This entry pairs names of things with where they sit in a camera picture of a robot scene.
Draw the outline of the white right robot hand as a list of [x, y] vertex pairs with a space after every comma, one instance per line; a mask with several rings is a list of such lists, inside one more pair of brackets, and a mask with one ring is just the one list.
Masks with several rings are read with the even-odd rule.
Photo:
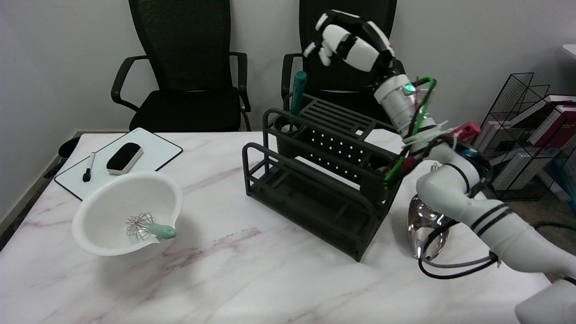
[[331, 9], [315, 23], [315, 35], [302, 54], [306, 58], [317, 54], [329, 66], [336, 55], [356, 70], [374, 72], [380, 82], [401, 74], [387, 35], [373, 21]]

